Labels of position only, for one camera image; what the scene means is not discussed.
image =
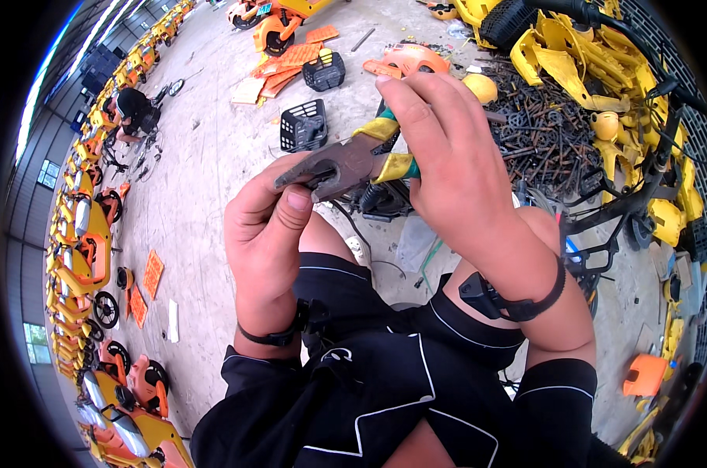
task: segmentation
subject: paper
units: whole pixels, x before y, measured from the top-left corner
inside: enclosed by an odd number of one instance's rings
[[[169,300],[169,340],[172,343],[179,341],[179,331],[177,331],[177,303]]]

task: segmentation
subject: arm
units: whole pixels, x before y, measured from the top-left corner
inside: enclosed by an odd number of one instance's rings
[[[249,181],[226,206],[226,259],[237,285],[237,322],[255,336],[286,331],[296,313],[292,285],[299,273],[299,238],[311,216],[310,191],[301,185],[274,190],[274,180],[307,153],[279,158]],[[274,347],[235,333],[237,353],[256,359],[299,357],[301,336]]]
[[[377,78],[421,169],[411,202],[447,245],[508,300],[540,301],[556,279],[554,251],[520,219],[511,185],[478,99],[447,74]],[[528,367],[572,357],[594,364],[592,319],[568,273],[564,292],[520,324],[530,342]]]

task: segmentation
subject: black basket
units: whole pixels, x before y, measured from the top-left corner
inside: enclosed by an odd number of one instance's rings
[[[707,261],[707,219],[704,216],[686,225],[678,246],[689,252],[692,261]]]
[[[313,151],[327,142],[325,104],[315,99],[281,114],[281,150]]]
[[[343,64],[341,55],[334,51],[331,55],[318,57],[305,63],[302,67],[302,75],[307,86],[321,93],[343,84],[346,66]]]
[[[481,22],[479,35],[499,50],[509,51],[537,17],[538,9],[527,7],[523,0],[504,0]]]

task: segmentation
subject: black shorts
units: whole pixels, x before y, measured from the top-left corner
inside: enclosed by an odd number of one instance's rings
[[[320,300],[330,313],[323,335],[303,335],[304,345],[312,356],[362,332],[421,333],[489,369],[505,369],[525,341],[522,331],[495,328],[461,311],[442,292],[449,276],[442,275],[425,305],[395,311],[372,287],[368,268],[334,255],[303,252],[293,292],[304,300]]]

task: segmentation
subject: knee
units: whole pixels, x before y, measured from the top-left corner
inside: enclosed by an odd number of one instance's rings
[[[517,208],[520,218],[526,222],[540,240],[556,255],[561,255],[562,235],[556,218],[538,207]]]

